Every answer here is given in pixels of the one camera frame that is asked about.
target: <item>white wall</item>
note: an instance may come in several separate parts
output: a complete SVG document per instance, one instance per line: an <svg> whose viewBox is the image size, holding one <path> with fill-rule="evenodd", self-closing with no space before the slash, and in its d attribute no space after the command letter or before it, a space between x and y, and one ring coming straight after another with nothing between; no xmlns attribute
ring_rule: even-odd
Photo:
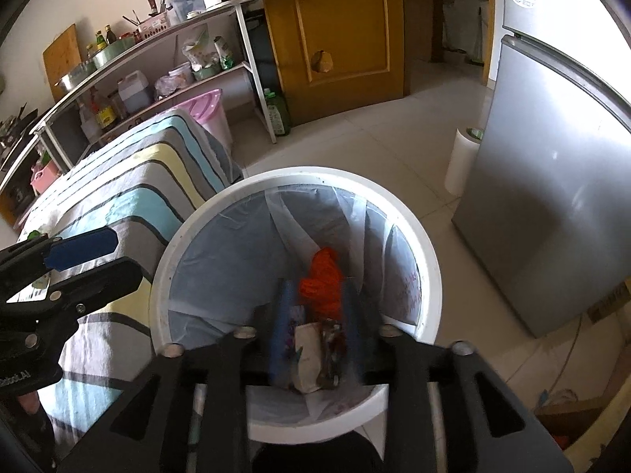
<svg viewBox="0 0 631 473"><path fill-rule="evenodd" d="M147 0L31 0L0 47L0 73L6 81L0 120L17 114L25 102L41 112L53 105L42 53L66 28L77 23L84 50L94 41L96 30L107 24L117 35L131 31L133 26L121 16L133 17L132 9L141 19L146 17Z"/></svg>
<svg viewBox="0 0 631 473"><path fill-rule="evenodd" d="M475 42L478 37L480 25L478 9L482 8L482 51L487 43L488 2L481 0L454 0L451 5L443 5L445 26L449 39L448 46L454 49L465 50L470 56L475 54Z"/></svg>

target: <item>metal bowl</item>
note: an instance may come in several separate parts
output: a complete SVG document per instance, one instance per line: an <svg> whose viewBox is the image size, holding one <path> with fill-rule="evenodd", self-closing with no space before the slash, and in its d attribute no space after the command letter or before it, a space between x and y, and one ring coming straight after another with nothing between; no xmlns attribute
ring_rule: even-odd
<svg viewBox="0 0 631 473"><path fill-rule="evenodd" d="M94 60L94 64L96 64L97 69L101 69L104 65L110 63L117 56L121 55L121 53L126 52L135 45L136 40L133 36L124 37L98 52L92 60Z"/></svg>
<svg viewBox="0 0 631 473"><path fill-rule="evenodd" d="M55 85L61 87L66 93L71 93L88 76L96 72L97 66L92 60L81 62L77 67L61 78Z"/></svg>

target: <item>plastic bag of food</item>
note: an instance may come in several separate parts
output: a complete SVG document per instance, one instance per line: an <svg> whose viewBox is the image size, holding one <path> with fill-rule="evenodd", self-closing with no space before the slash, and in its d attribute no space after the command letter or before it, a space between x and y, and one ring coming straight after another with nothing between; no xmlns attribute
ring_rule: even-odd
<svg viewBox="0 0 631 473"><path fill-rule="evenodd" d="M208 30L204 30L197 39L186 41L182 47L182 53L190 61L194 72L218 62L215 44L210 40Z"/></svg>
<svg viewBox="0 0 631 473"><path fill-rule="evenodd" d="M156 98L162 99L163 97L170 96L176 90L186 86L186 83L182 81L179 76L166 75L158 78L155 83Z"/></svg>

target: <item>freezer door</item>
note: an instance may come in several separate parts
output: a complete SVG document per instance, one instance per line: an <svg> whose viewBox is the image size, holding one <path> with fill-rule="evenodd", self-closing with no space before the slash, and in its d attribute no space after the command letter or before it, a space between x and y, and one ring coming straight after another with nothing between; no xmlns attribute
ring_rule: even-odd
<svg viewBox="0 0 631 473"><path fill-rule="evenodd" d="M484 140L453 218L536 336L631 274L629 108L549 53L503 39Z"/></svg>
<svg viewBox="0 0 631 473"><path fill-rule="evenodd" d="M505 0L504 28L564 53L631 102L631 50L600 0Z"/></svg>

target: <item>striped blanket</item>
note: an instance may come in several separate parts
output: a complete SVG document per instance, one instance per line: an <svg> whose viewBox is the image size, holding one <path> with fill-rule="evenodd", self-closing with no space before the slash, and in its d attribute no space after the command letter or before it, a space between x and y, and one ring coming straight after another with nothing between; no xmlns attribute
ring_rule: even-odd
<svg viewBox="0 0 631 473"><path fill-rule="evenodd" d="M63 379L40 390L61 456L153 357L149 294L169 240L206 200L241 179L219 141L173 110L87 157L37 200L21 240L34 229L70 237L104 225L119 237L113 254L53 272L51 284L122 256L144 274L137 292L80 320L61 354ZM26 288L18 298L35 292Z"/></svg>

